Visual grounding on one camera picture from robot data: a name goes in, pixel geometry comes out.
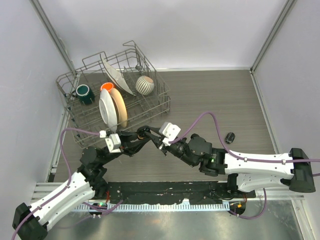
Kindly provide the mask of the glossy black charging case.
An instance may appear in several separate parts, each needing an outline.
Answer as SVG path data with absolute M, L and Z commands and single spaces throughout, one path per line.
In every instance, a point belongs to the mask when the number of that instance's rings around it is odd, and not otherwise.
M 149 133 L 150 133 L 150 128 L 148 126 L 142 126 L 142 127 L 139 127 L 136 131 L 136 134 L 137 134 L 137 138 L 139 140 L 143 140 L 143 139 L 146 139 L 149 137 Z

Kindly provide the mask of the dusty black oval case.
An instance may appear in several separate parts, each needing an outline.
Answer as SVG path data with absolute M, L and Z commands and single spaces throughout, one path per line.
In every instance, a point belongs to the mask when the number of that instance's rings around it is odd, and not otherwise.
M 236 135 L 233 132 L 229 132 L 225 138 L 224 138 L 224 142 L 228 145 L 232 144 L 235 140 Z

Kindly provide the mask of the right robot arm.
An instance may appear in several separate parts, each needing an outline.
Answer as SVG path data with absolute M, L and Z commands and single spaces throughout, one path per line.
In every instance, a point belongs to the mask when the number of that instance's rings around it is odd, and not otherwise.
M 226 193 L 233 198 L 256 189 L 287 186 L 297 193 L 316 191 L 311 161 L 300 148 L 282 154 L 250 154 L 215 148 L 198 134 L 190 140 L 178 139 L 177 125 L 166 122 L 160 128 L 137 130 L 139 138 L 149 138 L 164 154 L 171 153 L 207 176 L 227 175 Z

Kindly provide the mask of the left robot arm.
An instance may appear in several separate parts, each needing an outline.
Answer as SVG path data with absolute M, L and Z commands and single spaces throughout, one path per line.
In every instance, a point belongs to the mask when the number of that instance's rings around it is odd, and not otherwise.
M 93 132 L 106 141 L 106 147 L 83 150 L 81 165 L 68 179 L 42 199 L 27 205 L 21 203 L 14 213 L 12 239 L 43 240 L 48 232 L 78 205 L 90 199 L 102 199 L 108 190 L 104 180 L 104 165 L 122 154 L 132 156 L 150 140 L 149 127 L 136 132 L 120 131 L 109 134 L 105 130 Z

